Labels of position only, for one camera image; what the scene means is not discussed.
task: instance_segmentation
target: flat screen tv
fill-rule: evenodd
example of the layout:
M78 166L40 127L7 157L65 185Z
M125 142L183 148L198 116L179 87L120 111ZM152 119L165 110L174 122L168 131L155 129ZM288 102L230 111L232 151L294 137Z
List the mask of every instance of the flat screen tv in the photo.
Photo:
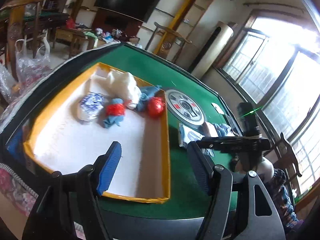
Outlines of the flat screen tv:
M94 6L147 22L160 0L96 0Z

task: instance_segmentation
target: yellow wooden beam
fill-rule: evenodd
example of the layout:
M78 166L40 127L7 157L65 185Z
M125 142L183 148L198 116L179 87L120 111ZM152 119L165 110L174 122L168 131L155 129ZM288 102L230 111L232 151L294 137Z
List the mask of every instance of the yellow wooden beam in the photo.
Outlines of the yellow wooden beam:
M186 14L188 13L188 11L190 10L191 6L193 5L193 3L196 0L185 0L182 4L182 6L180 7L179 11L176 13L175 17L173 18L173 20L170 22L168 28L176 31L177 28L179 27L180 23L183 21L184 17L186 16ZM159 52L159 49L162 45L162 43L166 40L167 37L167 33L165 33L160 42L158 43L156 49L153 51L154 54L157 54Z

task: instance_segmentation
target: floor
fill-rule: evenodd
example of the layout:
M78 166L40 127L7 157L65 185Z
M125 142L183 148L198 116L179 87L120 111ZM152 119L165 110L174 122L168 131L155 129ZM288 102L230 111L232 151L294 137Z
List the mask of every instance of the floor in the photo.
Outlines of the floor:
M32 55L32 51L28 50L27 55ZM69 46L56 43L54 49L50 52L51 69L60 65L62 62L68 59ZM8 201L4 195L0 193L0 217L9 228L9 230L19 240L22 238L23 229L27 222L27 217L21 214L15 207Z

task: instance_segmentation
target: drawer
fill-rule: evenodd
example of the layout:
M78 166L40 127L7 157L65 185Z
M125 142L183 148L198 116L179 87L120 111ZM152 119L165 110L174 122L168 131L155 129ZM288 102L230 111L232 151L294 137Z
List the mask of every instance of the drawer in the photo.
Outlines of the drawer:
M56 38L71 42L72 41L72 32L62 30L62 29L57 29Z

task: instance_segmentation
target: crumpled white bag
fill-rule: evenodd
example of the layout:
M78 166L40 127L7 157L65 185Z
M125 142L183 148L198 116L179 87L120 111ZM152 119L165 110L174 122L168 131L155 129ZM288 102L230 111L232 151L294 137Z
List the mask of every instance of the crumpled white bag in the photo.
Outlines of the crumpled white bag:
M140 88L137 86L137 82L134 76L129 72L119 72L110 69L108 76L106 77L106 85L110 95L113 98L121 98L124 102L129 102L126 106L129 109L135 109L139 103L141 97Z

